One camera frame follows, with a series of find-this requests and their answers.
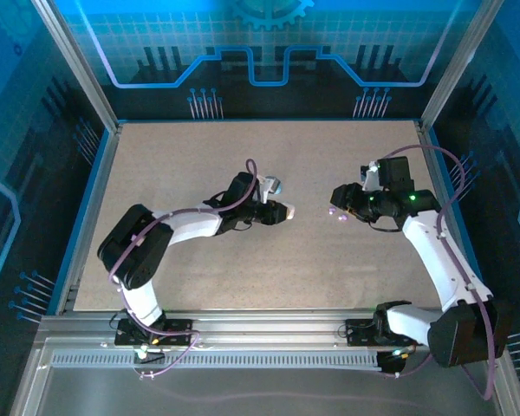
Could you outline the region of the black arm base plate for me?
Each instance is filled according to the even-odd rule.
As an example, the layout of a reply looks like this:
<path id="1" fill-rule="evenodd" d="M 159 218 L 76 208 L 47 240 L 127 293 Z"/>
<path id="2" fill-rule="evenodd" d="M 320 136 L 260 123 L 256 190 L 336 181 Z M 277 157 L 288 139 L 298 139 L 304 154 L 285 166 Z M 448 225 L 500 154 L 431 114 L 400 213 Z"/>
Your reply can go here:
<path id="1" fill-rule="evenodd" d="M 390 348 L 418 345 L 415 340 L 405 335 L 390 332 L 382 323 L 374 319 L 347 319 L 345 336 L 349 347 Z"/>
<path id="2" fill-rule="evenodd" d="M 192 320 L 161 318 L 152 325 L 153 332 L 142 328 L 131 318 L 121 319 L 115 329 L 116 347 L 167 347 L 191 344 Z"/>

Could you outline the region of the aluminium frame corner bar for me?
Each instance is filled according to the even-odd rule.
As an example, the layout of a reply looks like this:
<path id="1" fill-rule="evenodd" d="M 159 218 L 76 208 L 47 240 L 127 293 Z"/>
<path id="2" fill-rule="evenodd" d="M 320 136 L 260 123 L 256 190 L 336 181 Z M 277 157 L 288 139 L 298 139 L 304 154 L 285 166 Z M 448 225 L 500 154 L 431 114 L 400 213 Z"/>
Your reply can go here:
<path id="1" fill-rule="evenodd" d="M 36 416 L 52 368 L 53 348 L 35 341 L 29 353 L 9 416 Z"/>
<path id="2" fill-rule="evenodd" d="M 495 365 L 493 401 L 498 416 L 520 416 L 520 326 L 508 334 Z"/>

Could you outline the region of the aluminium table side rail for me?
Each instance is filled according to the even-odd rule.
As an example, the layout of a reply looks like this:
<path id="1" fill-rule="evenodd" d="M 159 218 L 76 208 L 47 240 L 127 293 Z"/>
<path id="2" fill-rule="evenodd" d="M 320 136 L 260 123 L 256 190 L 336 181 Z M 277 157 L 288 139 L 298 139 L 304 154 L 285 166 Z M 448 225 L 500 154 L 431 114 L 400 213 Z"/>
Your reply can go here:
<path id="1" fill-rule="evenodd" d="M 462 164 L 454 154 L 438 146 L 430 133 L 421 133 L 419 126 L 417 133 L 441 210 L 423 216 L 428 221 L 432 238 L 427 243 L 418 239 L 415 244 L 422 249 L 422 261 L 438 291 L 444 311 L 459 304 L 486 302 L 493 294 L 479 279 L 478 268 L 472 268 L 471 244 L 462 240 L 465 227 L 458 210 L 458 196 L 462 189 L 452 187 L 445 159 L 451 159 L 458 168 Z M 468 257 L 464 248 L 469 249 Z"/>
<path id="2" fill-rule="evenodd" d="M 120 131 L 102 135 L 46 315 L 63 313 L 72 284 L 82 277 L 119 140 Z"/>

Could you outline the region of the aluminium frame post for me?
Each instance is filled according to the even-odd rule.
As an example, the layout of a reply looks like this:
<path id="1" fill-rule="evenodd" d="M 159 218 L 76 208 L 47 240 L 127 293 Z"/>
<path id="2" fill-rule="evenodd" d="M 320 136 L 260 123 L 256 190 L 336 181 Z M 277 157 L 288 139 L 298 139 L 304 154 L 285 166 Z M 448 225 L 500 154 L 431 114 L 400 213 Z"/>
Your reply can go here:
<path id="1" fill-rule="evenodd" d="M 53 0 L 30 0 L 102 124 L 118 133 L 119 121 L 88 61 Z"/>
<path id="2" fill-rule="evenodd" d="M 503 4 L 504 0 L 482 0 L 478 6 L 474 17 L 421 115 L 419 122 L 419 131 L 421 133 L 428 133 L 439 117 Z"/>

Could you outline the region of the black controller box with LEDs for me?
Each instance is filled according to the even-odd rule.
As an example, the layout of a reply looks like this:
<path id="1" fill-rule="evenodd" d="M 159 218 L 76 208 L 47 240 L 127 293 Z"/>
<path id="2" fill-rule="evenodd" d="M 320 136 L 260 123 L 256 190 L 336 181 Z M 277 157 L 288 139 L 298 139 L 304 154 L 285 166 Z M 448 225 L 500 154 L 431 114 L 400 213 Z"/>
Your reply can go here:
<path id="1" fill-rule="evenodd" d="M 135 370 L 142 367 L 163 363 L 166 353 L 161 348 L 152 348 L 141 345 L 133 349 L 133 368 Z"/>
<path id="2" fill-rule="evenodd" d="M 401 350 L 378 352 L 376 355 L 377 366 L 383 374 L 394 377 L 404 370 L 408 357 L 409 353 Z"/>

